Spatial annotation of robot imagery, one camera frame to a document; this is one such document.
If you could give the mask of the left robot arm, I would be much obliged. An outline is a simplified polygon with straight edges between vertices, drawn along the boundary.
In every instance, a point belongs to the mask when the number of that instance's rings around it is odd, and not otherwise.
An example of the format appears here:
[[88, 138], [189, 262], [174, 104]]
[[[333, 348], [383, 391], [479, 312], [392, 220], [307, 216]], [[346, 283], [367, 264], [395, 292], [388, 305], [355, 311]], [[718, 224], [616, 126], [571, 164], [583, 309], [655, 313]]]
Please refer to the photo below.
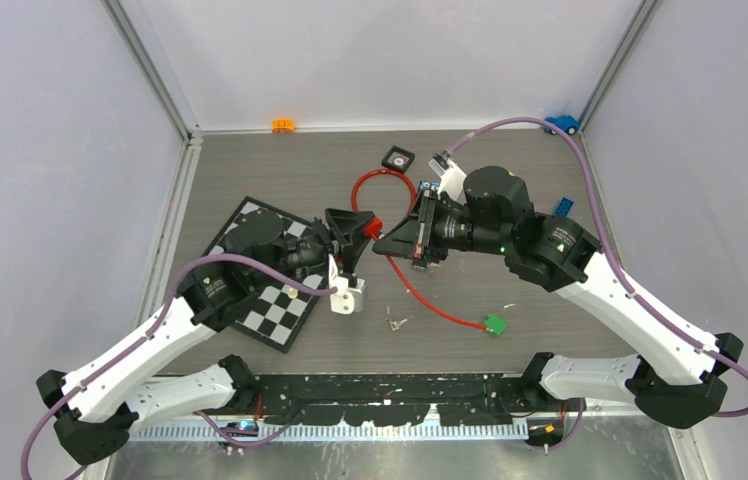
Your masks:
[[218, 241], [219, 252], [186, 265], [162, 307], [97, 359], [71, 372], [50, 370], [36, 382], [63, 449], [80, 465], [96, 463], [131, 435], [184, 414], [227, 408], [248, 412], [259, 383], [230, 355], [195, 374], [155, 382], [164, 366], [244, 320], [264, 289], [326, 297], [332, 311], [360, 310], [355, 268], [381, 227], [370, 211], [329, 209], [299, 237], [277, 213], [242, 214]]

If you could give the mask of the silver keys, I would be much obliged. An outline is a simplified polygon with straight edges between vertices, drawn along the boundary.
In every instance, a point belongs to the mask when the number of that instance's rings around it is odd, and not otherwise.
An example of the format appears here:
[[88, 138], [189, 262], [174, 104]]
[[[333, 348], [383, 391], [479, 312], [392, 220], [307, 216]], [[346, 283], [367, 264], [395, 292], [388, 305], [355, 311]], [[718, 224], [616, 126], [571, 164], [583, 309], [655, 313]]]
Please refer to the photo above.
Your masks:
[[391, 307], [390, 306], [386, 307], [384, 321], [392, 332], [396, 332], [400, 330], [401, 327], [405, 325], [411, 319], [412, 319], [412, 316], [408, 316], [408, 317], [401, 317], [400, 315], [395, 316], [392, 314]]

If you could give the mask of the red cable lock chrome cylinder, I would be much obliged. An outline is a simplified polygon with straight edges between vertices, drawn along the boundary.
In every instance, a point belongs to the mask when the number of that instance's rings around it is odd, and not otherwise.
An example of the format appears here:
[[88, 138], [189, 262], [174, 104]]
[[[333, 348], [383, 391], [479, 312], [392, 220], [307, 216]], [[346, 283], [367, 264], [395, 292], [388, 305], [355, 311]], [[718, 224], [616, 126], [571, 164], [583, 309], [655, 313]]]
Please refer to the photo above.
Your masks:
[[386, 227], [395, 226], [413, 207], [418, 195], [413, 182], [403, 173], [381, 168], [363, 174], [353, 185], [353, 211], [372, 211]]

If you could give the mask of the small black cable padlock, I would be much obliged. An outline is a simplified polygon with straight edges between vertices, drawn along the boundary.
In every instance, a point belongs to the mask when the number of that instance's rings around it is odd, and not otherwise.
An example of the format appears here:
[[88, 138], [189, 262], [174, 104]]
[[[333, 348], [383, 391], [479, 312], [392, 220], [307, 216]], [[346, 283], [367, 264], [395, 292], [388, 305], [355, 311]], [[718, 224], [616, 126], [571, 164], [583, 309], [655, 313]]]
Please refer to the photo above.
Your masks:
[[425, 261], [419, 259], [413, 259], [411, 261], [411, 268], [415, 271], [432, 274], [436, 269], [440, 267], [438, 262]]

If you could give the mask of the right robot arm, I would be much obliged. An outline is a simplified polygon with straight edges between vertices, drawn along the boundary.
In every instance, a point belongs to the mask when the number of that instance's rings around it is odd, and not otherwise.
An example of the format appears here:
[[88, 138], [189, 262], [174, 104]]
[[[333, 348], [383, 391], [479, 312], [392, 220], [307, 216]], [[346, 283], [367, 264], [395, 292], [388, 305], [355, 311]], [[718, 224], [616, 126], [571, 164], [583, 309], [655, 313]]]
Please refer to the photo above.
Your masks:
[[452, 250], [498, 255], [519, 279], [559, 295], [597, 318], [632, 348], [628, 356], [533, 356], [516, 383], [534, 410], [592, 398], [634, 405], [664, 425], [686, 429], [717, 414], [730, 362], [743, 348], [733, 334], [701, 330], [659, 301], [622, 283], [600, 241], [577, 222], [535, 210], [525, 182], [498, 166], [471, 172], [465, 199], [425, 192], [375, 244], [379, 255], [438, 263]]

